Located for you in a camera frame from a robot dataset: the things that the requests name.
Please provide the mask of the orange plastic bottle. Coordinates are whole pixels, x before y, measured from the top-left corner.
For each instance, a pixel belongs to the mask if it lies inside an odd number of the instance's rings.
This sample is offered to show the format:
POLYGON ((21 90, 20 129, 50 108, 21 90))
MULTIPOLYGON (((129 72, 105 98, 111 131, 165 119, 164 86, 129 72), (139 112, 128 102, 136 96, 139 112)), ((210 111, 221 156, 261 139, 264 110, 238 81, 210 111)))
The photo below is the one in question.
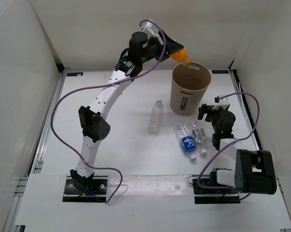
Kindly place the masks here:
POLYGON ((189 66, 189 64, 191 63, 191 58, 184 48, 180 51, 170 54, 170 57, 176 62, 182 63, 182 65, 186 67, 189 66))

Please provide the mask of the clear plastic bottle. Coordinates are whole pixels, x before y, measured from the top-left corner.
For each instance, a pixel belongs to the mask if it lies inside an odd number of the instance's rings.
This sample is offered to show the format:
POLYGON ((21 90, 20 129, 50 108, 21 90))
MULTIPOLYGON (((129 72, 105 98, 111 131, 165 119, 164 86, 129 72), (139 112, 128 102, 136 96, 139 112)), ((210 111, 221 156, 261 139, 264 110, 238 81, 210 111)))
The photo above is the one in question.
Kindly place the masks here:
POLYGON ((151 136, 157 136, 160 131, 164 105, 162 99, 157 100, 151 110, 150 120, 147 128, 147 133, 151 136))

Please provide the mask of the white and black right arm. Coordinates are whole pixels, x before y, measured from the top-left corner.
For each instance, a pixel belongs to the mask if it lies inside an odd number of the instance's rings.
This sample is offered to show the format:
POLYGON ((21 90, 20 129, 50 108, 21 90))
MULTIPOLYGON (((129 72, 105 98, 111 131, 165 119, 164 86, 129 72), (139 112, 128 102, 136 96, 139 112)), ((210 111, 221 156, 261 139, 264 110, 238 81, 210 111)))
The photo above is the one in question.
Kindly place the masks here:
POLYGON ((235 168, 214 169, 206 184, 202 184, 200 174, 197 186, 213 193, 234 189, 239 193, 275 194, 277 184, 271 153, 267 150, 250 151, 240 145, 240 139, 232 134, 236 117, 228 107, 202 104, 198 109, 198 119, 203 119, 203 116, 213 127, 212 145, 217 154, 227 154, 235 161, 235 168))

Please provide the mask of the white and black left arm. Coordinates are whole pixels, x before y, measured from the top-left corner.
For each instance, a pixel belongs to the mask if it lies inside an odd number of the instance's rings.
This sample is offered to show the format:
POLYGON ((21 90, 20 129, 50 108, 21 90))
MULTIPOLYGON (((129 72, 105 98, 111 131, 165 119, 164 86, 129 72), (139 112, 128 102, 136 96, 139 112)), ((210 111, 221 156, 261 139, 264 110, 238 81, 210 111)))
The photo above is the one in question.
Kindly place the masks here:
POLYGON ((92 189, 95 158, 103 139, 110 132, 107 115, 121 93, 133 82, 143 69, 143 64, 152 59, 162 62, 184 46, 169 38, 164 32, 149 36, 145 32, 132 34, 128 48, 124 49, 108 81, 109 86, 101 90, 87 107, 78 110, 83 134, 81 158, 77 167, 70 171, 75 187, 81 193, 92 189))

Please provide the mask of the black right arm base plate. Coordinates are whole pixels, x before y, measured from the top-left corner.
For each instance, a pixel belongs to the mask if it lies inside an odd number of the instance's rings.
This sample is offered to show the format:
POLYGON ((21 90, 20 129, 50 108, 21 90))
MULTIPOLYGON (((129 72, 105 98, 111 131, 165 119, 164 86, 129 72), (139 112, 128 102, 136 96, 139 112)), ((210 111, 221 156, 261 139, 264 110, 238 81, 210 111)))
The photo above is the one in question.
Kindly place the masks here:
POLYGON ((236 204, 240 197, 235 189, 207 189, 197 184, 198 176, 188 177, 188 183, 193 187, 195 204, 236 204))

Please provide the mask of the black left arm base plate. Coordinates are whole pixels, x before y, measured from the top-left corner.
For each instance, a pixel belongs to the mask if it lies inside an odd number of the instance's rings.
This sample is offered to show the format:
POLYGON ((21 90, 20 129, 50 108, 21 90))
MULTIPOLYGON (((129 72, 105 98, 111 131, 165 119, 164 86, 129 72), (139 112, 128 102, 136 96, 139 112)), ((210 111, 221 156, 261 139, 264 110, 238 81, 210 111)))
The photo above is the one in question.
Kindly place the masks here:
POLYGON ((66 177, 63 202, 70 203, 102 203, 106 201, 108 187, 108 176, 94 176, 89 190, 85 192, 77 189, 70 176, 66 177))

